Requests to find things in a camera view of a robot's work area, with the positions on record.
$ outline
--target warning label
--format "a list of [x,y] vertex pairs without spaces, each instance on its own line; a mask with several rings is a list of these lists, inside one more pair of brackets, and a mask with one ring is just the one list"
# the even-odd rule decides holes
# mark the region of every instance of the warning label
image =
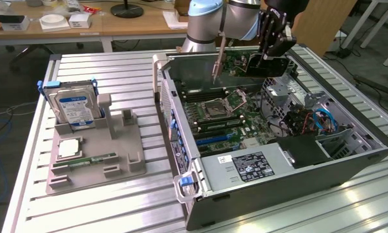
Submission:
[[232,160],[244,182],[275,175],[272,167],[262,152],[234,157]]

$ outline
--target hard drive label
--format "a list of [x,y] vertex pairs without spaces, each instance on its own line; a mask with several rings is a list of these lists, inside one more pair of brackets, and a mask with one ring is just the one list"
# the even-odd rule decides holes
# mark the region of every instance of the hard drive label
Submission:
[[234,157],[232,160],[244,182],[275,175],[272,167],[262,152]]
[[87,108],[88,99],[85,96],[64,98],[59,101],[69,124],[81,126],[93,122],[92,111]]

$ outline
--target wooden desk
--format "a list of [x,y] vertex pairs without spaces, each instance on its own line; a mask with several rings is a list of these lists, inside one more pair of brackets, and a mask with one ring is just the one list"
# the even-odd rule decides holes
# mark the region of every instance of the wooden desk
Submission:
[[[27,15],[35,20],[31,21],[28,30],[24,32],[5,32],[0,29],[0,45],[100,41],[103,43],[104,52],[112,52],[111,42],[113,40],[186,37],[187,30],[172,30],[168,28],[162,9],[141,5],[144,8],[144,15],[139,18],[125,19],[113,16],[109,12],[111,7],[120,4],[120,2],[84,2],[83,4],[91,7],[103,8],[103,12],[105,13],[103,16],[100,14],[91,16],[91,28],[44,33],[39,18],[45,11],[52,10],[52,7],[29,7],[25,2],[13,2],[11,7],[15,12],[20,15]],[[172,4],[170,3],[160,2],[147,4],[172,9]]]

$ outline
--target floor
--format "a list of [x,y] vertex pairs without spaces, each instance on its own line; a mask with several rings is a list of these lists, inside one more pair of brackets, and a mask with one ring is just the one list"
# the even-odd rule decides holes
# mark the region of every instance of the floor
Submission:
[[[358,19],[359,16],[350,17],[347,19],[343,26],[343,29],[346,31],[351,31]],[[368,21],[364,24],[364,27],[362,28],[358,36],[363,34],[364,30],[372,24],[372,21]],[[175,48],[175,46],[180,46],[183,44],[183,41],[184,39],[141,40],[140,43],[137,43],[137,41],[128,41],[125,43],[116,43],[115,51],[125,51],[129,49],[172,49]],[[85,47],[81,50],[76,48],[75,43],[49,45],[49,47],[56,53],[60,54],[103,52],[103,47],[100,43],[88,42],[84,43],[84,45]],[[13,106],[24,102],[36,101],[39,97],[36,82],[44,77],[48,63],[48,54],[44,51],[37,50],[31,55],[28,55],[28,57],[25,57],[19,63],[21,70],[17,74],[12,73],[7,67],[7,64],[13,56],[24,48],[25,46],[16,46],[16,51],[13,53],[9,53],[4,47],[0,47],[0,106]],[[360,49],[358,46],[355,46],[355,48],[362,54],[362,57],[355,57],[352,55],[346,59],[340,59],[347,69],[351,71],[351,73],[362,75],[370,79],[374,79],[379,83],[388,85],[388,67],[382,65],[386,58],[388,57],[388,29],[382,28],[375,39],[366,49]],[[330,58],[335,58],[332,54],[327,54],[327,56]],[[350,81],[354,81],[344,67],[336,61],[330,60],[327,62]],[[370,87],[360,86],[359,89],[374,101],[378,102],[378,94]],[[382,104],[388,108],[388,96],[383,96],[384,99],[382,101]],[[15,110],[15,113],[24,113],[32,110],[35,110],[33,104],[17,108]],[[4,120],[8,119],[7,117],[8,115],[0,115],[0,118]],[[9,132],[7,138],[0,142],[0,159],[7,174],[9,187],[5,198],[0,201],[0,231],[5,218],[8,202],[11,200],[12,187],[15,185],[19,172],[19,166],[29,133],[32,117],[33,114],[13,116],[12,131]],[[3,190],[4,181],[0,174],[0,195]]]

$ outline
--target blue cable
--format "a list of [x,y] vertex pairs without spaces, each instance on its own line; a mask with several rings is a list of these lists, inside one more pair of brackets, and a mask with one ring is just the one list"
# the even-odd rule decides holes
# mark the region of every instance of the blue cable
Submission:
[[[3,120],[3,119],[0,119],[0,123],[7,123],[8,122],[8,120]],[[8,136],[8,134],[11,133],[11,131],[12,131],[12,122],[8,122],[8,127],[7,127],[7,131],[5,131],[5,133],[0,136],[0,141]]]
[[327,116],[328,116],[330,119],[331,119],[331,124],[334,124],[335,131],[338,131],[336,120],[334,119],[334,116],[332,116],[332,114],[330,113],[330,111],[326,110],[326,109],[323,109],[323,108],[316,109],[316,110],[314,111],[314,120],[315,120],[315,122],[316,122],[316,126],[318,126],[318,128],[320,128],[322,130],[324,129],[323,126],[322,126],[322,124],[318,122],[318,115],[316,115],[318,112],[322,112],[322,113],[327,114]]
[[0,201],[1,201],[4,199],[4,197],[7,196],[7,192],[8,192],[8,180],[7,180],[7,175],[4,172],[1,160],[0,160],[0,171],[1,171],[3,178],[4,178],[4,192],[0,195]]

